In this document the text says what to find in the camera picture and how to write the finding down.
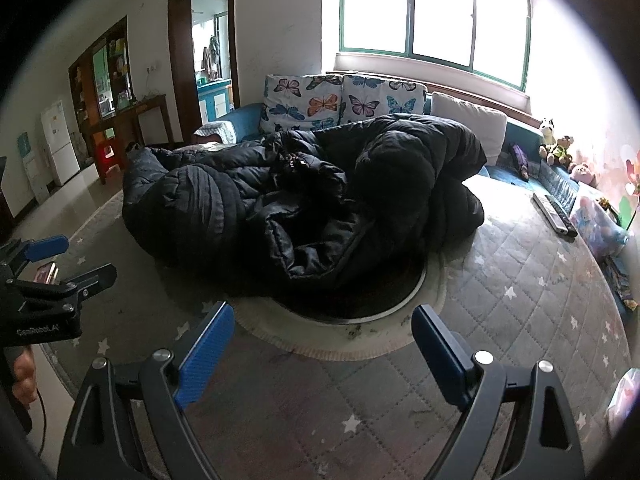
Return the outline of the person's left hand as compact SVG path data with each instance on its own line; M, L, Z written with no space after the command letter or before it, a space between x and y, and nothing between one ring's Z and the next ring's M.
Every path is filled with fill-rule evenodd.
M14 384L12 391L24 408L37 400L36 361L32 348L25 347L13 364Z

